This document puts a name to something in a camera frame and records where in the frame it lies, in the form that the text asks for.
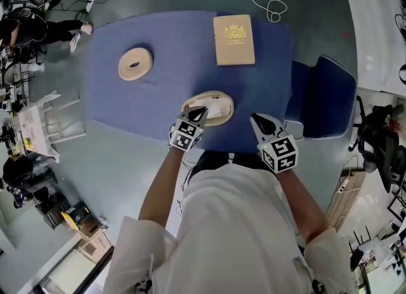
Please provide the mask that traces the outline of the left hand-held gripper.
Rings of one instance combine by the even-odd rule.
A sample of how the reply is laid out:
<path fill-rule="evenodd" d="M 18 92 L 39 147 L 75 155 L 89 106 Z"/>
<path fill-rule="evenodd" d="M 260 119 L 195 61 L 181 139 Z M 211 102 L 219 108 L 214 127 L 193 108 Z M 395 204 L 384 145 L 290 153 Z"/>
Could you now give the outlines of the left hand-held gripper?
<path fill-rule="evenodd" d="M 168 149 L 188 152 L 193 148 L 202 138 L 208 113 L 205 106 L 186 108 L 169 130 Z"/>

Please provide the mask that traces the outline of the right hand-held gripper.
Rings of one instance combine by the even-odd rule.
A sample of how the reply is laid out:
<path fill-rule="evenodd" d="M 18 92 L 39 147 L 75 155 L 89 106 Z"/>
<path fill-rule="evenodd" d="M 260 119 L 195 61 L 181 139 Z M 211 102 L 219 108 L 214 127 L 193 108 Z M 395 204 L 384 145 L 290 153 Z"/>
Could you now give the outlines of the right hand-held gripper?
<path fill-rule="evenodd" d="M 283 124 L 267 114 L 251 114 L 250 123 L 263 162 L 275 174 L 291 170 L 298 164 L 298 147 L 293 135 L 288 134 Z"/>

